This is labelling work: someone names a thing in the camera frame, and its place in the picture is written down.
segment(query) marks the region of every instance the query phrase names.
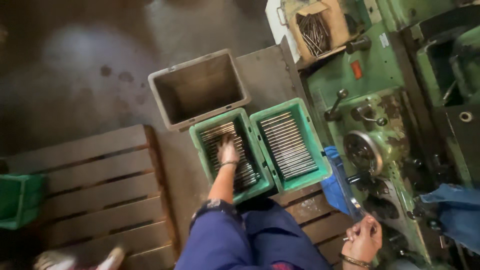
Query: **green crate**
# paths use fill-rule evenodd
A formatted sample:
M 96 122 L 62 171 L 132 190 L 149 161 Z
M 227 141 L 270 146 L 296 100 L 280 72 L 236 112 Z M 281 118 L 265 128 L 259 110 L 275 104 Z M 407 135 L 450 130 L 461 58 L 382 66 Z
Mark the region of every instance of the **green crate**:
M 0 175 L 0 228 L 16 230 L 37 218 L 44 176 Z
M 255 134 L 253 133 L 252 126 L 250 125 L 250 121 L 245 110 L 242 108 L 234 109 L 211 119 L 197 123 L 196 125 L 190 127 L 190 136 L 192 137 L 193 144 L 198 150 L 198 156 L 200 157 L 200 161 L 202 162 L 202 166 L 204 168 L 205 174 L 207 175 L 208 182 L 211 185 L 216 178 L 216 171 L 208 160 L 200 133 L 209 128 L 213 128 L 217 125 L 230 121 L 239 124 L 237 126 L 241 126 L 243 128 L 243 132 L 245 133 L 247 138 L 247 140 L 244 140 L 244 142 L 248 141 L 255 164 L 259 169 L 258 173 L 260 174 L 260 179 L 258 183 L 256 183 L 254 186 L 250 187 L 246 191 L 234 195 L 233 202 L 235 204 L 238 204 L 242 201 L 260 195 L 275 186 L 272 176 L 270 175 L 270 170 L 267 166 L 267 163 L 265 162 L 265 158 L 263 157 L 262 151 L 260 150 L 260 146 L 257 142 L 257 139 L 255 138 Z
M 260 121 L 280 115 L 287 111 L 292 113 L 292 116 L 300 130 L 300 134 L 305 142 L 305 146 L 318 166 L 318 170 L 295 177 L 288 181 L 284 181 L 277 173 L 279 168 L 275 163 L 270 147 L 265 144 L 266 137 L 262 126 L 260 125 Z M 299 190 L 311 184 L 322 181 L 332 175 L 332 167 L 328 162 L 327 157 L 322 155 L 324 149 L 320 143 L 320 140 L 318 139 L 312 119 L 308 114 L 307 108 L 305 107 L 305 103 L 302 99 L 294 98 L 282 104 L 254 113 L 250 116 L 250 122 L 252 123 L 253 131 L 257 136 L 260 149 L 265 156 L 268 167 L 270 167 L 272 170 L 272 176 L 279 192 Z

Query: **cardboard box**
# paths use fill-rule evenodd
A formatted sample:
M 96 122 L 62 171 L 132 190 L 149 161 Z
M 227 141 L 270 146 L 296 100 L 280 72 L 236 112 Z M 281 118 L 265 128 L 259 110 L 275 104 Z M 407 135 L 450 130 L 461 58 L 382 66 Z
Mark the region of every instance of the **cardboard box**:
M 326 23 L 329 31 L 330 51 L 323 53 L 316 57 L 310 53 L 307 45 L 303 41 L 300 28 L 297 24 L 296 14 L 306 16 L 308 14 L 320 13 L 323 21 Z M 348 31 L 345 16 L 340 8 L 338 0 L 322 0 L 315 2 L 306 7 L 302 7 L 296 14 L 292 14 L 289 18 L 288 24 L 292 34 L 297 42 L 298 49 L 305 64 L 309 65 L 313 62 L 325 58 L 329 55 L 337 53 L 345 49 L 344 44 L 352 37 Z

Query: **green machine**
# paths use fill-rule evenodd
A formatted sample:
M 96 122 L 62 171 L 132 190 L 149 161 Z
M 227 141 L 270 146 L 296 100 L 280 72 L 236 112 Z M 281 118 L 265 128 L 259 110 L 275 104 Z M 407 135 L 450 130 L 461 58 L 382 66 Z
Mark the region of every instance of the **green machine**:
M 480 185 L 480 6 L 362 3 L 363 34 L 306 79 L 320 140 L 337 147 L 345 181 L 382 224 L 378 269 L 468 269 L 468 251 L 419 195 Z

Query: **orange label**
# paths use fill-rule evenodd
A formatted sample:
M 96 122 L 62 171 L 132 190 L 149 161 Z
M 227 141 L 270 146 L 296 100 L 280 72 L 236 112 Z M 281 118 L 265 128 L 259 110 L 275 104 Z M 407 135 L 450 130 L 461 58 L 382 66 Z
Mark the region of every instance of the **orange label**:
M 363 74 L 361 73 L 360 62 L 356 60 L 355 62 L 351 63 L 350 66 L 352 67 L 353 75 L 355 75 L 355 79 L 358 80 L 362 78 Z

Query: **bracelet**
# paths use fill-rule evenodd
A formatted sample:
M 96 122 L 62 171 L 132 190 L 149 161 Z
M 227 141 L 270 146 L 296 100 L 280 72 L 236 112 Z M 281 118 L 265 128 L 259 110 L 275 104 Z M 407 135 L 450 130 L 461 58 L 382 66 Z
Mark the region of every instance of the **bracelet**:
M 225 161 L 222 164 L 220 164 L 220 168 L 222 168 L 224 165 L 227 165 L 227 164 L 235 164 L 236 166 L 238 163 L 239 163 L 238 161 Z
M 354 259 L 352 257 L 348 257 L 348 256 L 345 256 L 343 254 L 339 254 L 340 258 L 342 258 L 342 260 L 345 260 L 351 264 L 354 264 L 354 265 L 357 265 L 357 266 L 360 266 L 360 267 L 364 267 L 364 268 L 367 268 L 367 269 L 373 269 L 373 266 L 371 263 L 368 263 L 368 262 L 364 262 L 362 260 L 357 260 L 357 259 Z

